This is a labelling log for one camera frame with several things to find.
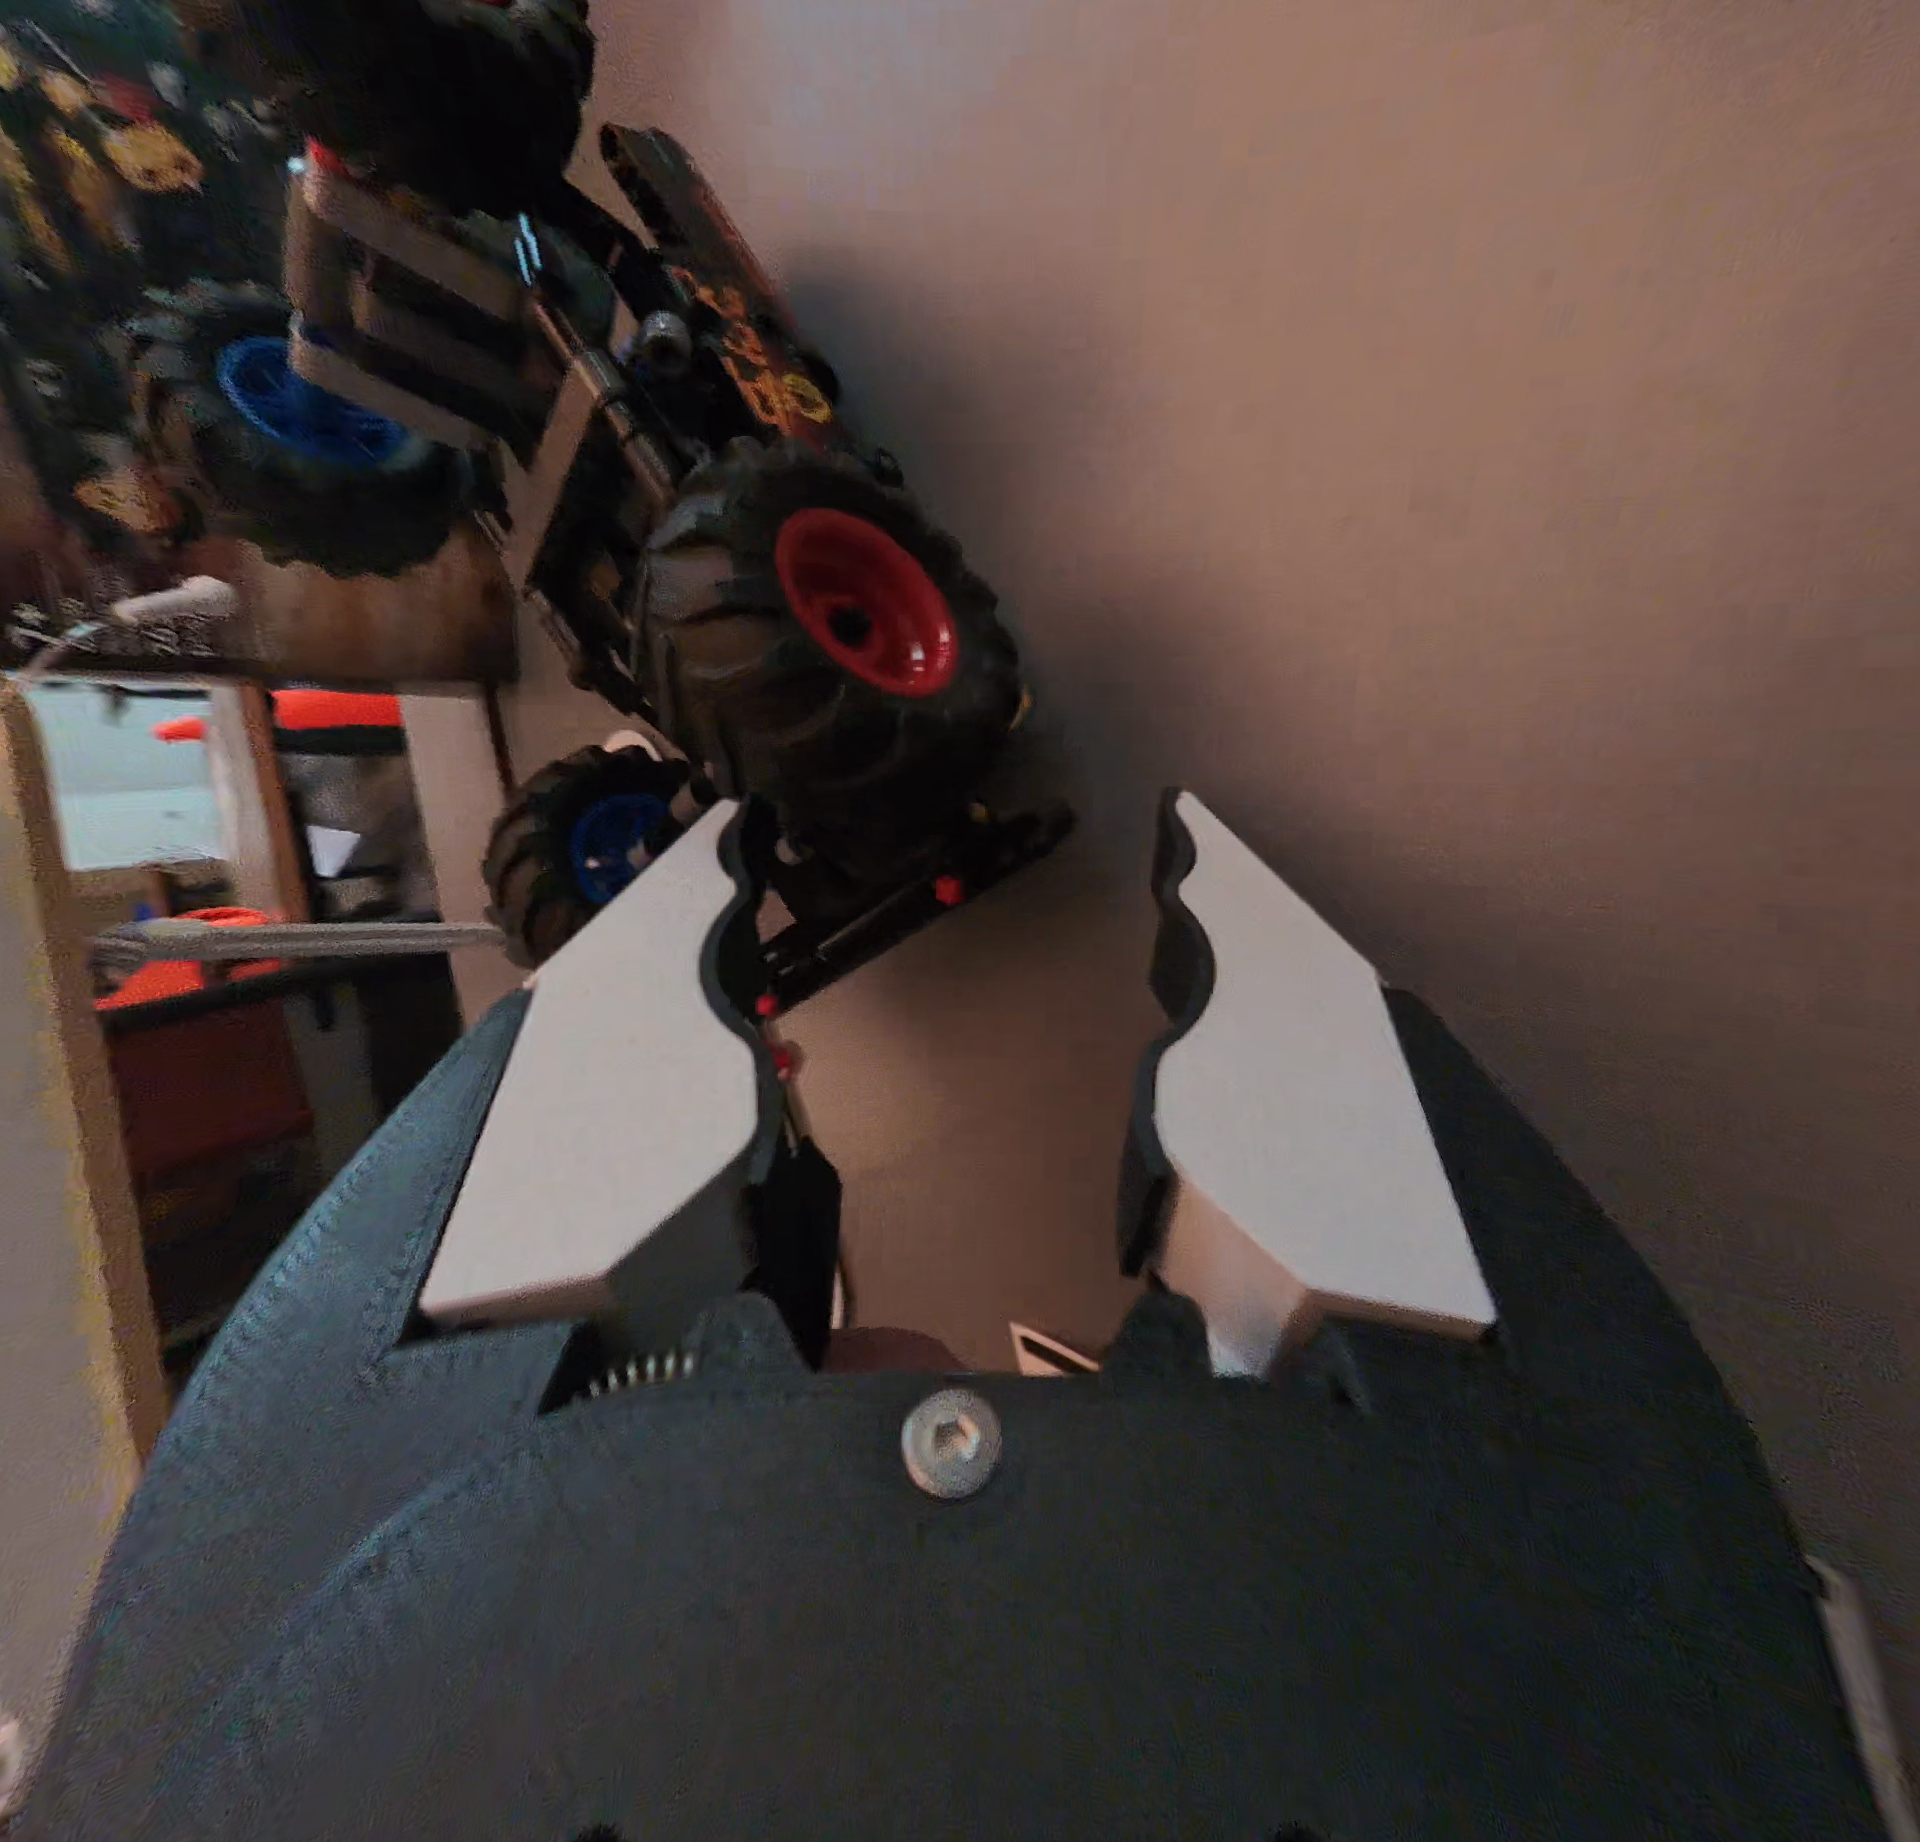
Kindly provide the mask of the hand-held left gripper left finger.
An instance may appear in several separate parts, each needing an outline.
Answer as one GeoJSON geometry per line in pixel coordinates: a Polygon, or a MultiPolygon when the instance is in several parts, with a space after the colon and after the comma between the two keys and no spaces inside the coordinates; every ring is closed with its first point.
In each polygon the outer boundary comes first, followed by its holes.
{"type": "Polygon", "coordinates": [[[433,1330],[587,1323],[654,1357],[751,1292],[822,1365],[842,1188],[760,1010],[768,832],[715,803],[534,970],[422,1284],[433,1330]]]}

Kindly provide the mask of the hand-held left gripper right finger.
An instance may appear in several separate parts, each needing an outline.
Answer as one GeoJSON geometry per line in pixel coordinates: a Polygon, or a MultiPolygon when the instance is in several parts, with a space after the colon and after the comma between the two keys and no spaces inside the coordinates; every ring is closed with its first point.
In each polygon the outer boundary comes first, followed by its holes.
{"type": "Polygon", "coordinates": [[[1212,1372],[1332,1323],[1476,1344],[1497,1323],[1380,970],[1202,798],[1164,793],[1116,1195],[1120,1270],[1187,1302],[1212,1372]]]}

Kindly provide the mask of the brick-built monster truck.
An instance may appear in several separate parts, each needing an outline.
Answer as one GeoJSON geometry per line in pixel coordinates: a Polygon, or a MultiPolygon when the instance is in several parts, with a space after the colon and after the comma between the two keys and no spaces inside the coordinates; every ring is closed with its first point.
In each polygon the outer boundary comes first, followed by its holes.
{"type": "Polygon", "coordinates": [[[587,0],[150,2],[188,55],[299,138],[282,334],[225,346],[231,407],[240,360],[261,352],[317,391],[391,408],[382,428],[467,455],[470,522],[573,684],[637,725],[635,749],[534,773],[492,824],[486,914],[515,966],[549,961],[719,801],[770,823],[762,901],[784,920],[757,934],[763,1019],[1057,848],[1068,804],[989,807],[1025,678],[972,803],[920,837],[804,835],[777,804],[730,793],[645,698],[637,563],[695,468],[739,442],[798,442],[910,493],[844,419],[835,373],[672,134],[597,128],[631,221],[568,181],[594,78],[587,0]]]}

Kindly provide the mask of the grey desk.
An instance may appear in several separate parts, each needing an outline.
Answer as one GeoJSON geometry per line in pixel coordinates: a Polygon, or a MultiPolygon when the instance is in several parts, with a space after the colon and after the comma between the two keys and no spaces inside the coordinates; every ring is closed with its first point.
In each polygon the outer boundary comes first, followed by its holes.
{"type": "Polygon", "coordinates": [[[1118,1324],[1189,788],[1682,1302],[1916,1783],[1916,0],[587,11],[1078,814],[789,1025],[858,1316],[1118,1324]]]}

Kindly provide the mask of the monster truck toy box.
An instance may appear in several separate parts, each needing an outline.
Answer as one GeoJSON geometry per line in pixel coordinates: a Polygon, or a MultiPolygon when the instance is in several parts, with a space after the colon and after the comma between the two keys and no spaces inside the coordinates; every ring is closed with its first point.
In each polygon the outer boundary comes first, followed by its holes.
{"type": "Polygon", "coordinates": [[[146,0],[4,0],[4,668],[515,677],[473,462],[230,342],[282,337],[301,155],[146,0]]]}

